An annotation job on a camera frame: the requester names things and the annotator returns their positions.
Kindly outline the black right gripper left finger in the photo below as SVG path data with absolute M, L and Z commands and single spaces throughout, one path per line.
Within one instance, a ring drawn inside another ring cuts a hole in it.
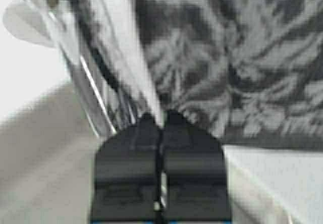
M 93 167 L 90 223 L 153 220 L 158 136 L 153 117 L 145 113 L 99 148 Z

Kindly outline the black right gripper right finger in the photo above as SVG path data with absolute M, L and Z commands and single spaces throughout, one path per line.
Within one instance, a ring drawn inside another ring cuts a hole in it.
M 221 142 L 170 110 L 163 130 L 168 223 L 231 223 Z

